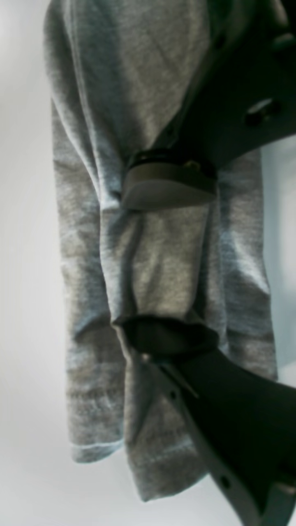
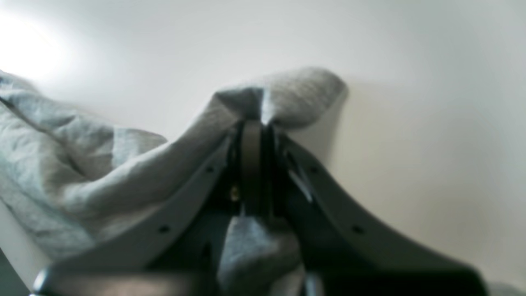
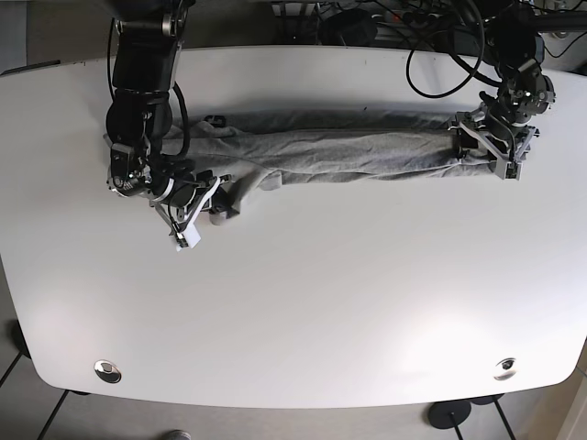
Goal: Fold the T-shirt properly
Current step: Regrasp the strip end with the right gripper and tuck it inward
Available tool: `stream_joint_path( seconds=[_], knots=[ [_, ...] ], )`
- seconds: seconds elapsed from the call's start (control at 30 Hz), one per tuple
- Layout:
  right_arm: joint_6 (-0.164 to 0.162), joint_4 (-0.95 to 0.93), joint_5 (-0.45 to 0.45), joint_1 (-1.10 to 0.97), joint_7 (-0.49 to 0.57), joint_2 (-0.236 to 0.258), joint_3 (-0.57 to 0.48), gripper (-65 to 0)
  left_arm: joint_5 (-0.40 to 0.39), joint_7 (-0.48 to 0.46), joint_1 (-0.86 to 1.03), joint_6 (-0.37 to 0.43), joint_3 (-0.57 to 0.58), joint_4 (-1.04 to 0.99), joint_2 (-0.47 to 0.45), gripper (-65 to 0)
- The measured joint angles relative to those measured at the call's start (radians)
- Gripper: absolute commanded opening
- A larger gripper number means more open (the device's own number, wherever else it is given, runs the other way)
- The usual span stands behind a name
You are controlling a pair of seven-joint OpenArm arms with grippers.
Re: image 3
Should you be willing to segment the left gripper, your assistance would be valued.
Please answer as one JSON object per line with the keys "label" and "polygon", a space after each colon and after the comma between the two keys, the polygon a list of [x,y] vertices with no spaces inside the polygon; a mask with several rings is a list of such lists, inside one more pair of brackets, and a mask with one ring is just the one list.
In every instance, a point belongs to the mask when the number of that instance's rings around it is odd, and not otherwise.
{"label": "left gripper", "polygon": [[458,112],[449,121],[457,129],[454,150],[458,160],[465,160],[477,150],[477,142],[498,160],[518,165],[531,150],[531,141],[540,136],[535,126],[509,125],[494,117],[488,109]]}

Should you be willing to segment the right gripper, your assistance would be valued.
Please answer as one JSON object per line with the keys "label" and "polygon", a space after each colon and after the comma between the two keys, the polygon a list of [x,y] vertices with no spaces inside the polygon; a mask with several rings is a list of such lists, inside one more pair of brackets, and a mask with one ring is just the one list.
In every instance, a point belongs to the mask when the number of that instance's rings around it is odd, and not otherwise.
{"label": "right gripper", "polygon": [[232,208],[223,186],[231,181],[230,174],[216,176],[212,171],[201,172],[187,181],[170,178],[162,195],[150,197],[150,206],[171,229],[172,237],[193,224],[202,212],[208,212],[213,225],[222,225]]}

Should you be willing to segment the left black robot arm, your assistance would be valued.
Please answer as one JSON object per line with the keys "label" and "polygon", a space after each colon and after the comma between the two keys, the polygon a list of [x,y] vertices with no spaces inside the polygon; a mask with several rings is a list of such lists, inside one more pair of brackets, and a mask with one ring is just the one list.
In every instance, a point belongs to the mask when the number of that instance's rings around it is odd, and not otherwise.
{"label": "left black robot arm", "polygon": [[416,32],[418,45],[447,53],[466,73],[492,86],[473,111],[455,114],[458,151],[485,149],[507,175],[517,171],[532,137],[533,116],[545,113],[556,93],[541,63],[545,44],[531,25],[534,11],[516,1],[452,1],[430,27]]}

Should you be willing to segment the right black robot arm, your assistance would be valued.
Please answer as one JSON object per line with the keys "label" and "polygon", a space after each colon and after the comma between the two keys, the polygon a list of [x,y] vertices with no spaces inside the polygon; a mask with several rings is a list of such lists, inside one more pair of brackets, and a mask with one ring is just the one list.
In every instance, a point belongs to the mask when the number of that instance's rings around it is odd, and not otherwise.
{"label": "right black robot arm", "polygon": [[175,72],[191,1],[108,1],[106,53],[112,99],[105,127],[107,184],[121,197],[143,196],[168,225],[178,248],[200,240],[199,214],[223,204],[229,176],[194,173],[188,114]]}

